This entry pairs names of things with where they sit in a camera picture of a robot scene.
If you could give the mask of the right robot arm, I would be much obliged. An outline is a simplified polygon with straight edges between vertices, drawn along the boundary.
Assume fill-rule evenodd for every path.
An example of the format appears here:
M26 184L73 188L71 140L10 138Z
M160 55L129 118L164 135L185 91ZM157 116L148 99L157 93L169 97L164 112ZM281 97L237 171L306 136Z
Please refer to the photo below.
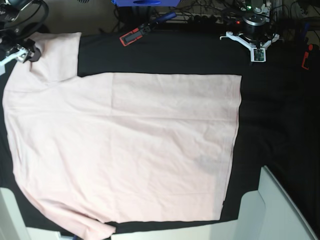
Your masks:
M35 14L26 18L20 23L8 26L7 24L17 20L26 7L38 5L36 13L43 8L42 18L30 30L19 33L19 26L29 21ZM37 62L42 53L36 47L35 41L29 37L43 25L49 15L49 6L43 0L2 0L0 2L0 51L4 53L4 58L0 61L0 74L6 72L5 65L13 60L20 63Z

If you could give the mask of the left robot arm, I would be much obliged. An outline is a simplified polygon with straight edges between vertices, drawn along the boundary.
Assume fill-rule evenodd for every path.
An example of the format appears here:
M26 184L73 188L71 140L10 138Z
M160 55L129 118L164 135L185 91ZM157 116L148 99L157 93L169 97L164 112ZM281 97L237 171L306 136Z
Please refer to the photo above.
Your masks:
M280 39L277 22L272 18L269 0L243 0L220 12L222 21L238 30L226 31L219 39L230 39L249 51L251 63L264 63L267 49Z

